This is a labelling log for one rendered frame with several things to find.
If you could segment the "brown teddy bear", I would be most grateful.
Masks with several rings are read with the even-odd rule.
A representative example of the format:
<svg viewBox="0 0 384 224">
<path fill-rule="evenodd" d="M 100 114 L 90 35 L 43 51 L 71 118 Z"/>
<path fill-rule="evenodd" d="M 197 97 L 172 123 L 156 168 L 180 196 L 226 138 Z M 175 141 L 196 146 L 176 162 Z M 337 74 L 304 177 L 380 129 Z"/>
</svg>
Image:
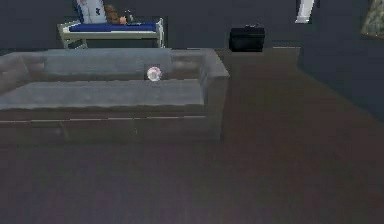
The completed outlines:
<svg viewBox="0 0 384 224">
<path fill-rule="evenodd" d="M 107 22 L 109 24 L 119 24 L 120 23 L 120 16 L 119 16 L 116 8 L 113 5 L 105 5 L 104 10 L 105 10 Z"/>
</svg>

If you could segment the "white blue pillow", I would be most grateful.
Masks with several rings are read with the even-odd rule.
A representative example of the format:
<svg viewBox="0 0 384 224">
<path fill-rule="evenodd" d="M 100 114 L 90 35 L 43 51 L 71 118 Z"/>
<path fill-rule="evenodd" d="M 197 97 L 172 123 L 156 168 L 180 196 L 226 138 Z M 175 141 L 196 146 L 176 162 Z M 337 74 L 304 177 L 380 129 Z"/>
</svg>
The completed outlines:
<svg viewBox="0 0 384 224">
<path fill-rule="evenodd" d="M 75 0 L 79 20 L 83 24 L 107 22 L 103 0 Z"/>
</svg>

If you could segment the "pink white ball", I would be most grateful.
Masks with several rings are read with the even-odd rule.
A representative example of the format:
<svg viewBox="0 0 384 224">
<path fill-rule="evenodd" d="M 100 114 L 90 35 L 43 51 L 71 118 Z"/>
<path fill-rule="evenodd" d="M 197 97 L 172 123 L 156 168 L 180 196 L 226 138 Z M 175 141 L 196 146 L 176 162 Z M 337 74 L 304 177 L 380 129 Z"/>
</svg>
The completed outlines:
<svg viewBox="0 0 384 224">
<path fill-rule="evenodd" d="M 151 67 L 147 71 L 147 78 L 150 81 L 160 81 L 162 77 L 162 72 L 158 67 Z"/>
</svg>

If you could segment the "grey sofa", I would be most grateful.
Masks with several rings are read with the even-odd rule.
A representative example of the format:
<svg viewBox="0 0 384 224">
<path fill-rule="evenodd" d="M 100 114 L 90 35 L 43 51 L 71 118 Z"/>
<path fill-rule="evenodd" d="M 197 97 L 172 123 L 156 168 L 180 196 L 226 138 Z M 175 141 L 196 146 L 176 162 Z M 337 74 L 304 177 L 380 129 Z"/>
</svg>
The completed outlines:
<svg viewBox="0 0 384 224">
<path fill-rule="evenodd" d="M 0 145 L 217 141 L 229 78 L 212 49 L 5 54 Z"/>
</svg>

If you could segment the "white bed with blue mattress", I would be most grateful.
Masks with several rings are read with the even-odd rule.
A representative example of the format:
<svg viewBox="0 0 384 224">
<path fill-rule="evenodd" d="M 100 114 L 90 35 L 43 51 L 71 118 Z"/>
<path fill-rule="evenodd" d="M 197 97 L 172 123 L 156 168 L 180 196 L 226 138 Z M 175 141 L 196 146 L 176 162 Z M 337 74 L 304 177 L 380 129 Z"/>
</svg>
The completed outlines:
<svg viewBox="0 0 384 224">
<path fill-rule="evenodd" d="M 166 47 L 164 20 L 157 22 L 133 22 L 129 24 L 83 24 L 78 20 L 57 25 L 65 49 L 80 41 L 78 49 L 88 47 L 88 40 L 142 40 L 154 39 L 158 48 Z"/>
</svg>

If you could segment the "small dark object with orange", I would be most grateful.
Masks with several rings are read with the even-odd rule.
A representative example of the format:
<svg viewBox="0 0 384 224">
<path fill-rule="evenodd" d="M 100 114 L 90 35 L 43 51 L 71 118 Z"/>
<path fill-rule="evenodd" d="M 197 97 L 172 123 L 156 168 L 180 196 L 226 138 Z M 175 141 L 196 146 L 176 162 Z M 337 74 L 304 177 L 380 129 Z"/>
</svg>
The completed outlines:
<svg viewBox="0 0 384 224">
<path fill-rule="evenodd" d="M 124 15 L 120 18 L 121 24 L 128 24 L 134 20 L 133 15 L 130 10 L 125 10 Z"/>
</svg>

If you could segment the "white window strip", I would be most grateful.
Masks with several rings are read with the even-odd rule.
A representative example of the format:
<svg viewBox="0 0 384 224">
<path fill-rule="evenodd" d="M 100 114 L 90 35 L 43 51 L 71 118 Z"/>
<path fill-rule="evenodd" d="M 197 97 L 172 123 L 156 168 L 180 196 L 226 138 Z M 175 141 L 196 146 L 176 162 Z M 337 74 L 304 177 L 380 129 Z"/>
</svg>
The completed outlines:
<svg viewBox="0 0 384 224">
<path fill-rule="evenodd" d="M 314 2 L 315 0 L 296 0 L 296 24 L 307 24 L 310 21 Z"/>
</svg>

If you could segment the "framed wall picture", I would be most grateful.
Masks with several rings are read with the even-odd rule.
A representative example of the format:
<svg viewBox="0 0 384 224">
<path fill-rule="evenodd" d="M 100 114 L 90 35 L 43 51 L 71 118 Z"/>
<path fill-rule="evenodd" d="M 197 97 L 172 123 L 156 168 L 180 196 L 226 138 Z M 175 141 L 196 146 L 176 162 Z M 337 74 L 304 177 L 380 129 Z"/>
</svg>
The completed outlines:
<svg viewBox="0 0 384 224">
<path fill-rule="evenodd" d="M 376 38 L 384 38 L 384 0 L 372 0 L 361 33 Z"/>
</svg>

